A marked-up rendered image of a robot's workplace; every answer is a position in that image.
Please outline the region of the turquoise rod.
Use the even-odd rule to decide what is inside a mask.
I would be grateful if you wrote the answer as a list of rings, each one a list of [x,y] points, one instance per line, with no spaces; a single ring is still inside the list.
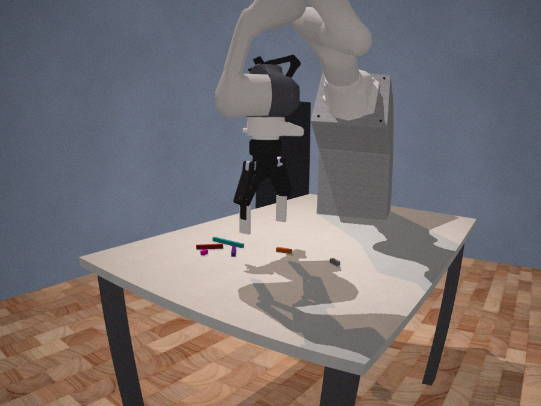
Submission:
[[[213,241],[218,242],[218,243],[223,243],[223,244],[226,244],[226,245],[236,246],[238,248],[244,248],[244,243],[234,242],[234,241],[231,241],[231,240],[226,240],[226,239],[222,239],[222,238],[218,238],[218,237],[213,237]]]

